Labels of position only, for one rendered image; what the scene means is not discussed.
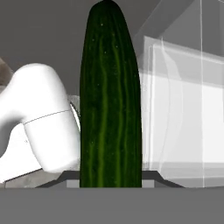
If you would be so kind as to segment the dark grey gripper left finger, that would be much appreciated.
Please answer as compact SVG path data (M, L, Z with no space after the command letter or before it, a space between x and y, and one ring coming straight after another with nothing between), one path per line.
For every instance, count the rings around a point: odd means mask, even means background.
M39 185L38 188L47 188L47 187L56 186L59 183L62 183L66 180L71 180L71 179L79 180L80 173L78 171L63 171L57 179L49 181L43 185Z

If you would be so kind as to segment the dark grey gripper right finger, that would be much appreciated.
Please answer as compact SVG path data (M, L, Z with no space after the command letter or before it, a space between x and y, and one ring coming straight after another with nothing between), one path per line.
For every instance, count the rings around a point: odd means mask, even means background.
M157 171L142 171L142 188L174 187L182 188L182 185L175 184L162 178Z

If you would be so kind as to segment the dark green cucumber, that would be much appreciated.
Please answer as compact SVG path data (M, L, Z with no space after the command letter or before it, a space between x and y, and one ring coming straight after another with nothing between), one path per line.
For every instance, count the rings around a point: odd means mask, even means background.
M100 0L88 14L80 67L80 186L141 185L137 57L121 8Z

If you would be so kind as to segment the translucent white fridge drawer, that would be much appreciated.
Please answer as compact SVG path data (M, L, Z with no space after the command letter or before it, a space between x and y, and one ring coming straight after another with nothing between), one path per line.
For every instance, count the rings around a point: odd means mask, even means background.
M224 58L145 37L141 59L143 169L224 187Z

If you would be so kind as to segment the white rounded object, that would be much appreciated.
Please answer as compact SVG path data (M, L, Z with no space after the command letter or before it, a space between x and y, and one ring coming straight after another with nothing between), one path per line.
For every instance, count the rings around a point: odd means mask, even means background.
M0 93L0 183L11 132L21 125L32 155L48 173L73 168L81 157L81 130L57 72L46 64L20 67Z

